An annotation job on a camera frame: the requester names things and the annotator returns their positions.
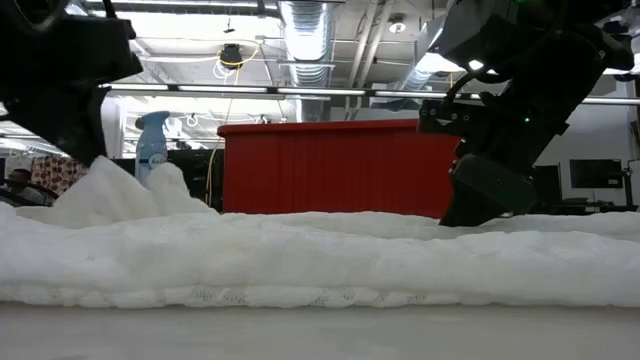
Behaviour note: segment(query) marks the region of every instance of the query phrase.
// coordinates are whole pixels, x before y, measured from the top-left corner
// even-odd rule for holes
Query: person
[[[4,190],[36,205],[44,205],[44,196],[38,190],[27,186],[27,184],[31,182],[31,171],[27,169],[15,169],[9,174],[7,180],[12,181],[12,183],[4,185],[2,187]],[[19,206],[19,204],[15,204],[13,201],[7,199],[0,198],[0,201],[4,201],[13,206]]]

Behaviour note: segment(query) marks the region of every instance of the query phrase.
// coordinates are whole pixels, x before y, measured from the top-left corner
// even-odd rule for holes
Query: white wall
[[[632,161],[631,168],[631,188],[633,189],[633,203],[640,205],[640,160]]]
[[[633,96],[631,85],[617,83],[616,90],[607,96]],[[628,161],[633,159],[629,123],[636,118],[635,107],[579,106],[569,118],[570,127],[567,132],[561,137],[556,137],[549,144],[536,164],[560,164],[564,198],[586,197],[591,200],[613,201],[617,205],[625,205],[623,189],[573,189],[569,160],[620,159],[623,167],[626,166]]]
[[[124,144],[124,126],[126,114],[114,98],[106,98],[100,108],[102,115],[102,131],[107,145],[109,158],[121,158]]]

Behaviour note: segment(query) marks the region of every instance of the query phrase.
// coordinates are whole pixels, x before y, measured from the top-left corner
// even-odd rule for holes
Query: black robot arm
[[[445,226],[477,226],[536,202],[532,167],[605,69],[631,70],[630,37],[593,25],[623,1],[458,0],[432,47],[468,73],[442,101],[427,100],[419,131],[462,138],[450,171]],[[484,66],[473,70],[471,62]],[[509,81],[499,95],[457,94],[468,82]],[[562,86],[548,86],[562,79]]]
[[[142,71],[135,32],[117,19],[65,13],[69,0],[0,1],[0,101],[10,119],[89,165],[106,155],[100,85]]]

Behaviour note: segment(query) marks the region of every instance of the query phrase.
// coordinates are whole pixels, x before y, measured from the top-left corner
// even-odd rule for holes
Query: silver ventilation duct
[[[280,13],[285,23],[284,39],[289,60],[305,61],[291,65],[291,81],[296,87],[326,87],[330,69],[309,61],[328,60],[333,6],[320,2],[285,1]],[[319,100],[296,100],[298,122],[328,121],[325,104]]]
[[[432,71],[433,67],[429,66],[429,62],[431,61],[430,55],[432,55],[429,53],[429,48],[442,33],[445,19],[446,16],[440,16],[422,28],[414,44],[416,64],[404,79],[398,83],[396,90],[418,91],[427,85],[427,81],[429,81],[431,75],[434,74]]]

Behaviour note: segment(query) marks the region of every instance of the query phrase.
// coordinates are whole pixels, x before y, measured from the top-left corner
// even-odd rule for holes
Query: red storage bin
[[[417,120],[229,125],[224,211],[381,211],[440,218],[458,138]]]

